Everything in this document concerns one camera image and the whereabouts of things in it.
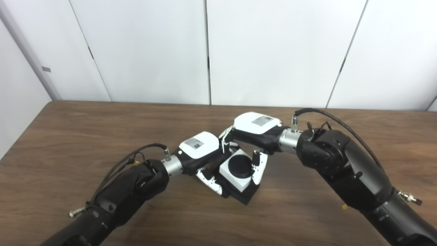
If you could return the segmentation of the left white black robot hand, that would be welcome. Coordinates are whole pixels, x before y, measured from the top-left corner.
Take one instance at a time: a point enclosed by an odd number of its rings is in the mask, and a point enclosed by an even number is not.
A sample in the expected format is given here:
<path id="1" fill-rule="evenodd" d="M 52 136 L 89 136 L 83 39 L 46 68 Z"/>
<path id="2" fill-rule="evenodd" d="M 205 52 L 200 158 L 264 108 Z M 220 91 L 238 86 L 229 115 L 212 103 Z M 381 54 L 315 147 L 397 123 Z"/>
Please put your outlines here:
<path id="1" fill-rule="evenodd" d="M 217 178 L 207 170 L 206 165 L 223 156 L 219 139 L 210 132 L 201 132 L 180 143 L 173 153 L 180 163 L 180 172 L 197 176 L 198 179 L 218 195 L 223 194 Z"/>

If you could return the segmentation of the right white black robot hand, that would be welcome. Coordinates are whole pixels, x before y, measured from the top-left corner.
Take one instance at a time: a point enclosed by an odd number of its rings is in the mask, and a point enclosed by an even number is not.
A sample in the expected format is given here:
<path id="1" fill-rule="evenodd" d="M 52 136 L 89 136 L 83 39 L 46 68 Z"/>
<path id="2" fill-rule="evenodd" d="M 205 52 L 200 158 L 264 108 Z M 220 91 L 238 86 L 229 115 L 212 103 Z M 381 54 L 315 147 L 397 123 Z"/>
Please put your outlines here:
<path id="1" fill-rule="evenodd" d="M 268 115 L 247 112 L 235 118 L 234 124 L 219 136 L 224 152 L 230 149 L 231 142 L 241 141 L 256 147 L 252 152 L 252 181 L 261 183 L 269 155 L 282 152 L 279 139 L 287 126 L 282 121 Z"/>

